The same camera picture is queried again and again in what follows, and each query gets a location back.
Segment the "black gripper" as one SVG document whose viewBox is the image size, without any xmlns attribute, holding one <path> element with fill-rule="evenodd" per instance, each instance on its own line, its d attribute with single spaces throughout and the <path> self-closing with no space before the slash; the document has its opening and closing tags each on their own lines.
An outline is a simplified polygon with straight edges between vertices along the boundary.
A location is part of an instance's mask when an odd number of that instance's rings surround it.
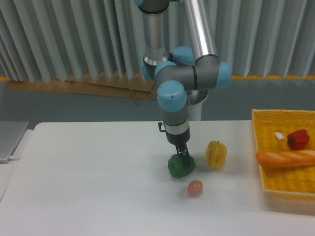
<svg viewBox="0 0 315 236">
<path fill-rule="evenodd" d="M 189 169 L 191 166 L 191 161 L 186 143 L 190 139 L 190 129 L 187 129 L 184 133 L 176 135 L 166 132 L 166 138 L 169 143 L 175 145 L 177 155 L 182 161 L 183 169 Z"/>
</svg>

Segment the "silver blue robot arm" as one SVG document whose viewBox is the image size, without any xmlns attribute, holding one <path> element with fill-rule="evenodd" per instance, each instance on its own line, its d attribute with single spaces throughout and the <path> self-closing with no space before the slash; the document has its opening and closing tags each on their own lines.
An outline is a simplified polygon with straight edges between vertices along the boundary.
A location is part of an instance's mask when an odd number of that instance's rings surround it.
<svg viewBox="0 0 315 236">
<path fill-rule="evenodd" d="M 204 1 L 184 1 L 192 63 L 183 62 L 166 50 L 164 13 L 169 1 L 136 0 L 134 4 L 143 14 L 146 51 L 142 61 L 157 85 L 157 102 L 162 112 L 159 130 L 175 146 L 183 168 L 188 169 L 191 161 L 187 148 L 190 138 L 187 93 L 228 86 L 231 69 L 218 57 Z"/>
</svg>

